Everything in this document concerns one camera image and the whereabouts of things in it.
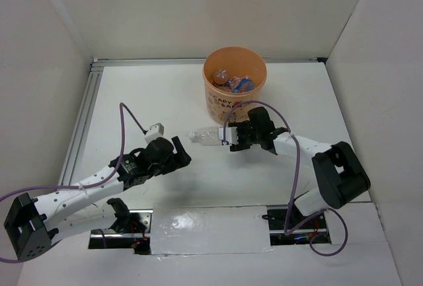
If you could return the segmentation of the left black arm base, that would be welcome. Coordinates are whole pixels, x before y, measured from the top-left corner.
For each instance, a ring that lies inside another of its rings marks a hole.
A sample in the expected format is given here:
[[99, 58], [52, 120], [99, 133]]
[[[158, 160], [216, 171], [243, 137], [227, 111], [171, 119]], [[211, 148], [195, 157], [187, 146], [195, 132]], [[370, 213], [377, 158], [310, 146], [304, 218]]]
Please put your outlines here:
[[130, 210], [132, 221], [119, 232], [112, 229], [92, 230], [89, 250], [131, 250], [137, 255], [151, 255], [152, 209]]

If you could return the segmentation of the orange plastic capybara bin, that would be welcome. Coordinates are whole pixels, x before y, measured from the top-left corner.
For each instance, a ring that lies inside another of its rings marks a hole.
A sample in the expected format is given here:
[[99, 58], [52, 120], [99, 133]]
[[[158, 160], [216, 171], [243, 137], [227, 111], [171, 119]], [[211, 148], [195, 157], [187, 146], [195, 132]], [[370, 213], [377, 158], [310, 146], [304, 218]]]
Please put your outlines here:
[[[256, 88], [245, 93], [232, 93], [229, 86], [215, 85], [212, 76], [218, 69], [227, 70], [232, 77], [248, 77]], [[243, 47], [229, 46], [211, 53], [203, 66], [206, 106], [213, 120], [222, 124], [225, 120], [239, 122], [247, 119], [252, 105], [241, 103], [257, 100], [267, 80], [264, 60], [254, 51]]]

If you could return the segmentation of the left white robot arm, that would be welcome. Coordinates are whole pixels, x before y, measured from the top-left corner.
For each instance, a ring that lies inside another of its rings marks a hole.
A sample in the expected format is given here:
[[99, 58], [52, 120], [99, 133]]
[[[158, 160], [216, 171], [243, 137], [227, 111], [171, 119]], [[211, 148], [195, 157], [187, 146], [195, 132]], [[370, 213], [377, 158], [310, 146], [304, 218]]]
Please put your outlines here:
[[145, 148], [120, 155], [75, 186], [56, 188], [38, 197], [22, 193], [13, 200], [4, 222], [16, 254], [13, 261], [33, 260], [61, 240], [82, 232], [124, 232], [131, 225], [143, 227], [117, 194], [184, 168], [191, 160], [178, 137], [158, 137]]

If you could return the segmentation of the small bottle black cap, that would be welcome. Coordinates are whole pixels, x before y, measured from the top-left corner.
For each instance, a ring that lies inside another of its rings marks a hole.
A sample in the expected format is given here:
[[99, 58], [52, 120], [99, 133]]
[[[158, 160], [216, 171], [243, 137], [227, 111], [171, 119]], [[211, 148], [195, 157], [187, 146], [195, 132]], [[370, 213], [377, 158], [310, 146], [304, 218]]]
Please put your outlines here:
[[230, 75], [225, 69], [218, 69], [212, 76], [213, 83], [215, 85], [223, 86], [226, 85], [230, 79]]

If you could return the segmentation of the aluminium frame rail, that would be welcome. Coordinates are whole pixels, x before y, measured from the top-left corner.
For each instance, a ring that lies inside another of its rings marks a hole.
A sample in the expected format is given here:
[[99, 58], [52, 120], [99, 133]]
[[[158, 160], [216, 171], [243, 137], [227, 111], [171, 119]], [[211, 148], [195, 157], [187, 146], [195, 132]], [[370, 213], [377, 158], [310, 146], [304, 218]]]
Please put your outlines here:
[[[132, 110], [126, 119], [127, 151], [144, 147], [141, 129], [161, 123], [165, 137], [177, 136], [192, 157], [186, 168], [125, 191], [131, 208], [232, 207], [285, 204], [295, 162], [252, 149], [193, 144], [188, 133], [215, 122], [206, 108], [201, 59], [106, 61], [93, 65], [76, 134], [60, 178], [73, 184], [118, 156], [119, 105]], [[272, 106], [276, 126], [289, 124], [296, 134], [335, 143], [343, 136], [338, 106], [324, 64], [267, 59], [267, 80], [260, 99]]]

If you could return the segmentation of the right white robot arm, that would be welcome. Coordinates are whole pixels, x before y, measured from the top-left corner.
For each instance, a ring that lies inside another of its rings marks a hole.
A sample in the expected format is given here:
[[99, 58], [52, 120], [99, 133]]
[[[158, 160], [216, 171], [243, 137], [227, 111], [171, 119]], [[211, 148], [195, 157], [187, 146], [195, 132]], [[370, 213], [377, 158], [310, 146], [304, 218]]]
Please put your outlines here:
[[[219, 128], [219, 138], [232, 152], [260, 145], [269, 153], [295, 159], [287, 217], [296, 228], [304, 227], [318, 211], [344, 207], [371, 187], [366, 171], [348, 143], [331, 145], [296, 136], [288, 127], [276, 127], [264, 107], [250, 110], [246, 121], [226, 123]], [[317, 186], [297, 196], [301, 163], [313, 168]]]

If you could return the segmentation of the clear crushed bottle white cap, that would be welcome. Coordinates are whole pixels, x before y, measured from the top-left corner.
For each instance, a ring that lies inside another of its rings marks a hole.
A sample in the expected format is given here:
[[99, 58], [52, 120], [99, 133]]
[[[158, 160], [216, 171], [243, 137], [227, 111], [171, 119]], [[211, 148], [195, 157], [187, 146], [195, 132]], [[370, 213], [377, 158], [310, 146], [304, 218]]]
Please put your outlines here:
[[189, 140], [203, 146], [220, 146], [222, 141], [219, 138], [218, 127], [202, 127], [189, 133]]

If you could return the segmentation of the clear bottle blue cap label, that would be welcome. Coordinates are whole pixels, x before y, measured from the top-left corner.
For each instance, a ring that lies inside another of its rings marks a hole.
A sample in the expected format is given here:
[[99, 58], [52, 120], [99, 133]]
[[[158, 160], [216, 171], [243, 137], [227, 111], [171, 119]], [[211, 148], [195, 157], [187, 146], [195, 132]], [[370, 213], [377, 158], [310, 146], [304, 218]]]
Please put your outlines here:
[[227, 85], [232, 93], [245, 93], [256, 88], [254, 81], [248, 77], [232, 77], [228, 80]]

